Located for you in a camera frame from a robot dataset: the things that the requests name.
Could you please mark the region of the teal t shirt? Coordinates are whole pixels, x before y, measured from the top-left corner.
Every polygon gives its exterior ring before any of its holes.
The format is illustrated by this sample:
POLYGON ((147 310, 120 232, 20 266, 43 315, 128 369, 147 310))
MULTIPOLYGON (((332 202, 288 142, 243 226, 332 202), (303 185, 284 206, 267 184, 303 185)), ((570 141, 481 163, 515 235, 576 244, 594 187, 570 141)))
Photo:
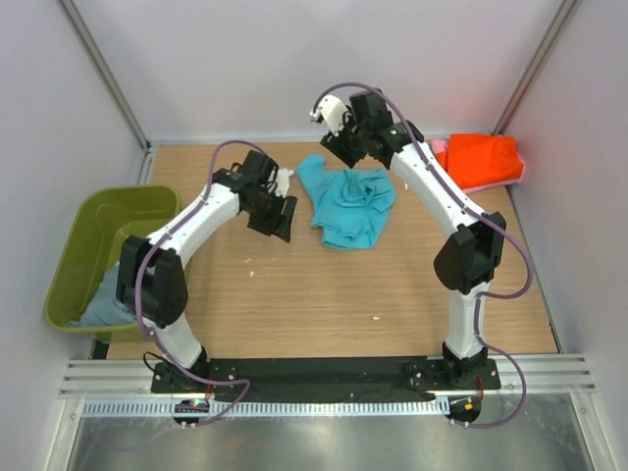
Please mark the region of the teal t shirt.
POLYGON ((329 171, 325 164, 324 156, 311 154, 296 168, 313 207, 310 226, 321 231, 327 248, 373 248, 396 202, 388 173, 384 169, 329 171))

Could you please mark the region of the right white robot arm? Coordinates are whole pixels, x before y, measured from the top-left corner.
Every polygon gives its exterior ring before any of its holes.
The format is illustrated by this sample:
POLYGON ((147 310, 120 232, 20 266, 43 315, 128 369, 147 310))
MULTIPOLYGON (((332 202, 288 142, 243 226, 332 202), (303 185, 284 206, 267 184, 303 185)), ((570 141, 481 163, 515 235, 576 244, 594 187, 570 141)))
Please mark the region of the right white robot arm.
POLYGON ((321 143, 347 167, 371 156, 402 179, 438 223, 445 243, 433 266, 448 291, 448 331, 442 359, 416 371, 463 389, 475 384, 488 365, 482 294, 501 260, 505 220, 470 200, 443 169, 424 134, 392 109, 378 88, 354 93, 347 102, 325 92, 310 116, 327 125, 321 143))

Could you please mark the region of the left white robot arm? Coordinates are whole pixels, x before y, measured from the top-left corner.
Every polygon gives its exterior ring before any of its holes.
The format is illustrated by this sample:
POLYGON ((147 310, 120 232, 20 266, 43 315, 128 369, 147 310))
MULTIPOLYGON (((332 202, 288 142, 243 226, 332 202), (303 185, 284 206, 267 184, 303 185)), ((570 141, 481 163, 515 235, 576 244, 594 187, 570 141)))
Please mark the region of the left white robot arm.
POLYGON ((250 229, 289 241, 297 199, 289 195, 293 172, 259 148, 243 162, 210 170, 207 183, 182 212, 146 237, 122 245, 115 295, 134 315, 145 338, 153 339, 175 367, 174 380, 186 392, 208 380, 206 349, 184 312, 188 304, 185 270, 195 252, 225 223, 246 213, 250 229))

